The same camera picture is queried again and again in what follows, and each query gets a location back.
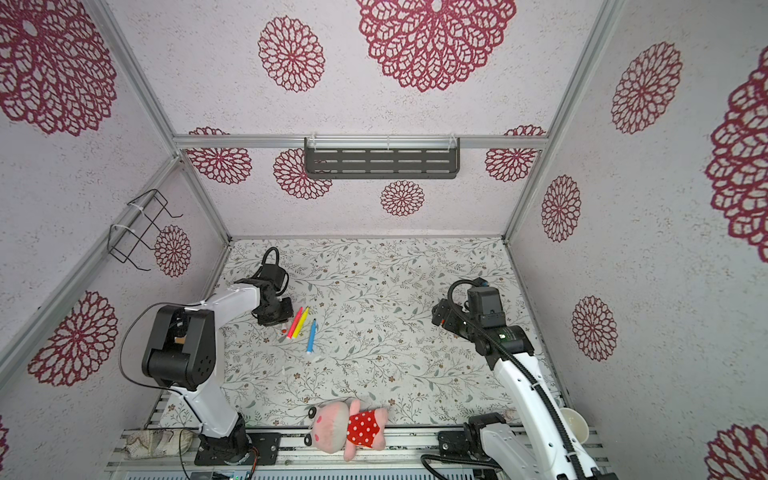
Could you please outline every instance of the red marker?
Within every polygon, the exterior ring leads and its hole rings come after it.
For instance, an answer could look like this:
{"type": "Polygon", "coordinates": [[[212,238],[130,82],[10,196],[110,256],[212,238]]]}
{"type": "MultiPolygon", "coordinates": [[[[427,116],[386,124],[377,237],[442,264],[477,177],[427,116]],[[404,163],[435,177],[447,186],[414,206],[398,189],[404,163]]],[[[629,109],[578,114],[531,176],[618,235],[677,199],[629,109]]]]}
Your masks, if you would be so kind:
{"type": "Polygon", "coordinates": [[[293,324],[290,326],[290,330],[288,330],[288,338],[293,336],[293,331],[296,329],[296,325],[299,324],[299,319],[301,318],[301,313],[304,311],[304,307],[299,308],[299,312],[296,314],[296,318],[293,319],[293,324]]]}

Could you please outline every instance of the zip tie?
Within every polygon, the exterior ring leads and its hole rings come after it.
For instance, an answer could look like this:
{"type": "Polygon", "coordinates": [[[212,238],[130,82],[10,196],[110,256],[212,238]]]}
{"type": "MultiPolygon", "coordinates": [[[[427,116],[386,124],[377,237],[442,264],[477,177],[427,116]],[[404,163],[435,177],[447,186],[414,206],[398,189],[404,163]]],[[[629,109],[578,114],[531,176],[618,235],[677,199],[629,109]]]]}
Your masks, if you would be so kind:
{"type": "Polygon", "coordinates": [[[134,229],[132,229],[132,228],[130,228],[130,227],[126,227],[125,225],[119,225],[119,224],[117,224],[117,223],[116,223],[116,224],[114,224],[114,225],[112,225],[112,226],[113,226],[113,227],[120,227],[120,228],[124,228],[125,230],[128,230],[129,232],[133,233],[134,235],[136,234],[136,230],[134,230],[134,229]]]}

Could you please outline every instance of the floral tablecloth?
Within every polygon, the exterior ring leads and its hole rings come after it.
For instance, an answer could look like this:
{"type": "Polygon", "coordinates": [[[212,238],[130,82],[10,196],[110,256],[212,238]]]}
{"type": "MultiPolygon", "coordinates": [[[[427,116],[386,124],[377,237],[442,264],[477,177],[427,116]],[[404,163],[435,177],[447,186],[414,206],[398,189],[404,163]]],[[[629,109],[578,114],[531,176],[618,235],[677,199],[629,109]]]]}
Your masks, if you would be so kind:
{"type": "MultiPolygon", "coordinates": [[[[474,346],[430,321],[452,282],[477,276],[499,289],[507,323],[525,329],[561,402],[498,238],[240,240],[217,288],[251,276],[269,247],[280,249],[295,310],[309,306],[310,315],[294,340],[285,338],[286,324],[258,326],[250,313],[223,327],[223,390],[249,426],[306,424],[310,406],[352,397],[366,409],[388,407],[397,425],[456,424],[490,411],[517,420],[510,396],[474,346]],[[314,319],[316,355],[307,356],[314,319]]],[[[465,291],[456,289],[458,303],[465,291]]],[[[194,423],[175,397],[160,422],[194,423]]]]}

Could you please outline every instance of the blue marker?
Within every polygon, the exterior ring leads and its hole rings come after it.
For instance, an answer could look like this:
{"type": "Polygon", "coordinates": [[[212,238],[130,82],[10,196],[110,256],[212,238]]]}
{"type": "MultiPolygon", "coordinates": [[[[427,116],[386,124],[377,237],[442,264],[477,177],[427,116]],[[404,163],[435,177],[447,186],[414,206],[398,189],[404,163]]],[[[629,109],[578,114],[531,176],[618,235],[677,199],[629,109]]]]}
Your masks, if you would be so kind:
{"type": "Polygon", "coordinates": [[[312,320],[312,329],[310,330],[310,340],[306,344],[306,352],[312,353],[312,347],[315,344],[315,332],[317,331],[317,320],[312,320]]]}

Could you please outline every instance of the yellow marker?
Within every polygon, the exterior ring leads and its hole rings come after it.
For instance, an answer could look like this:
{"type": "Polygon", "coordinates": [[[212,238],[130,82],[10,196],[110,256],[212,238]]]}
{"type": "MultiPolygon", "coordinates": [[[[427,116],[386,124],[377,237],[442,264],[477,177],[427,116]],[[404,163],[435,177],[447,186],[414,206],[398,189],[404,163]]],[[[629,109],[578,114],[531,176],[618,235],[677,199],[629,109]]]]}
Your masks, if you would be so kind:
{"type": "Polygon", "coordinates": [[[299,324],[296,325],[296,329],[293,331],[292,339],[295,339],[299,336],[299,332],[301,332],[301,327],[304,326],[304,320],[306,320],[306,316],[310,314],[310,308],[307,307],[304,309],[304,313],[301,314],[301,319],[299,320],[299,324]]]}

